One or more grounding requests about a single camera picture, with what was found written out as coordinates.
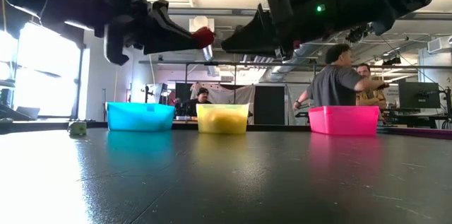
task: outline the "plastic bin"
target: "plastic bin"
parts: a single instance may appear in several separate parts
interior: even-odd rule
[[[311,130],[328,135],[376,134],[379,119],[379,107],[333,106],[316,107],[309,110]]]
[[[200,133],[245,134],[249,105],[196,105]]]
[[[148,103],[107,103],[110,131],[165,131],[172,127],[174,107]]]

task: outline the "white backdrop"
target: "white backdrop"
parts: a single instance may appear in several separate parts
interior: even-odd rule
[[[234,104],[234,90],[228,90],[214,83],[194,83],[191,90],[191,99],[196,98],[200,88],[209,90],[208,100],[212,104]],[[249,111],[254,114],[254,94],[256,86],[243,86],[235,90],[236,104],[249,104]],[[249,118],[249,123],[254,124],[254,117]]]

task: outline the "blue plastic bin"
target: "blue plastic bin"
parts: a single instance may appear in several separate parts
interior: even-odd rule
[[[148,103],[107,103],[110,131],[165,131],[172,127],[174,107]]]

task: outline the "gray t-shirt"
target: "gray t-shirt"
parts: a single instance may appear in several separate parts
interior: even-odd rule
[[[355,85],[363,79],[353,68],[326,66],[314,77],[307,92],[316,107],[356,105]]]

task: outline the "pink bin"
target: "pink bin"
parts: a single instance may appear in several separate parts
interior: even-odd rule
[[[379,107],[332,106],[316,107],[309,110],[311,130],[328,135],[376,134]]]

